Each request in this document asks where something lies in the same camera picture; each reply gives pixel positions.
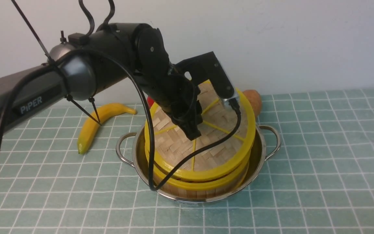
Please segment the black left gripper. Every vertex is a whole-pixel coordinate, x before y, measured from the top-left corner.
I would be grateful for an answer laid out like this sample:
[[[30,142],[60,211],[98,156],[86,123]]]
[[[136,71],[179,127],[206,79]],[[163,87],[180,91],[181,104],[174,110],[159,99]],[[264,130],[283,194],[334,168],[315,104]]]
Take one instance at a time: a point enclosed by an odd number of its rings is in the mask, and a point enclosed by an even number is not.
[[[204,67],[199,63],[172,65],[171,63],[135,65],[137,82],[141,89],[151,97],[179,126],[187,139],[193,141],[201,136],[198,129],[200,118],[196,111],[198,85],[204,81]]]

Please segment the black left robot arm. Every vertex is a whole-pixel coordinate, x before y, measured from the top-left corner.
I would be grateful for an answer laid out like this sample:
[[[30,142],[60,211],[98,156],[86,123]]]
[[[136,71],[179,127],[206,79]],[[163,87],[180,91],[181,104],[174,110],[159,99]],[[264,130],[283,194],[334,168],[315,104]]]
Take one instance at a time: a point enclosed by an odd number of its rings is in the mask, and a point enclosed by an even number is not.
[[[85,100],[130,74],[171,118],[189,140],[198,138],[202,123],[199,84],[208,80],[205,65],[214,53],[172,64],[159,29],[148,24],[116,23],[91,35],[74,33],[50,51],[53,62],[0,78],[0,114],[4,101],[25,76],[37,78],[25,85],[8,111],[4,132],[63,97]]]

